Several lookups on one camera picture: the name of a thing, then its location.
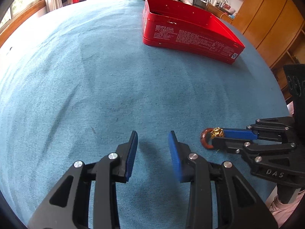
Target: brown bracelet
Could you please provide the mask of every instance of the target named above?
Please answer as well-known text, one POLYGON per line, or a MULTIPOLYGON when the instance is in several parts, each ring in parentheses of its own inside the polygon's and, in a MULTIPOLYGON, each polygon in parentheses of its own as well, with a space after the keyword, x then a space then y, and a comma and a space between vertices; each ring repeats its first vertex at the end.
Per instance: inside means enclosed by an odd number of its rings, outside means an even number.
POLYGON ((209 145, 209 144, 206 142, 205 138, 206 138, 206 135, 207 135, 209 132, 212 132, 212 131, 213 131, 213 128, 207 128, 207 129, 205 129, 204 131, 202 131, 202 133, 201 133, 201 135, 200 135, 200 142, 201 142, 202 146, 203 146, 204 148, 206 148, 206 149, 209 149, 209 150, 213 149, 214 146, 213 146, 213 145, 209 145))

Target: blue bed sheet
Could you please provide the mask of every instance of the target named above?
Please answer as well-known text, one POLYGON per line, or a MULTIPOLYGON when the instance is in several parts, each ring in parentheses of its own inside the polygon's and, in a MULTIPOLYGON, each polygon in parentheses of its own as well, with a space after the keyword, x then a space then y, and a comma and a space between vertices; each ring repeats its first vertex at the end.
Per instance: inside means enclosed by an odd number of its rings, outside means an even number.
POLYGON ((171 130, 208 161, 232 161, 263 200, 274 188, 240 155, 199 141, 207 127, 289 114, 264 60, 231 25, 246 46, 233 65, 146 46, 143 8, 142 0, 89 0, 58 9, 32 25, 26 51, 12 49, 1 63, 0 190, 25 224, 75 160, 98 161, 132 130, 133 173, 117 185, 123 229, 185 226, 189 183, 174 179, 171 130))

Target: red tin box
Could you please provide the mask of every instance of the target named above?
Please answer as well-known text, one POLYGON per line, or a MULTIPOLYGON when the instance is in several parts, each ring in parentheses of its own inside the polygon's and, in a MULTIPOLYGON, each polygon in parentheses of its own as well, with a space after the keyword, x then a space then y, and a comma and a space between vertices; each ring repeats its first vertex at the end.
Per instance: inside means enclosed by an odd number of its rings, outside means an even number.
POLYGON ((143 43, 232 64, 245 46, 208 11, 175 0, 145 0, 143 43))

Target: pink clothing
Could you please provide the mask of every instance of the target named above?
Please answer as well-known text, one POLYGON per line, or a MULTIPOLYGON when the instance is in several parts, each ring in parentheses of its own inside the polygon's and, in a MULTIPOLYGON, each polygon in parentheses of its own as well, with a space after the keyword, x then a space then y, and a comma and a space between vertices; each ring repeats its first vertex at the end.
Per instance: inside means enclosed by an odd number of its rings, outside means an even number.
POLYGON ((279 225, 279 228, 285 223, 285 221, 290 217, 292 212, 298 206, 300 200, 303 198, 305 190, 300 192, 296 197, 295 201, 291 204, 282 204, 278 196, 274 198, 271 206, 269 207, 269 211, 272 213, 273 217, 275 218, 276 222, 279 225))

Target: wooden desk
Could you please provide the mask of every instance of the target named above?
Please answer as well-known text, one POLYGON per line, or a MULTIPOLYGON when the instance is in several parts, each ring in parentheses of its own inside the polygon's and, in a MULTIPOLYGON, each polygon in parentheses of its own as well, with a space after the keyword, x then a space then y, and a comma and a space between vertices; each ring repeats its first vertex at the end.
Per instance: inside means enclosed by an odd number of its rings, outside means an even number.
POLYGON ((217 16, 220 19, 223 19, 226 22, 229 22, 230 24, 232 23, 233 19, 230 18, 227 14, 225 14, 223 11, 221 11, 220 9, 214 7, 211 4, 208 4, 208 9, 207 9, 210 13, 212 13, 213 15, 217 16))

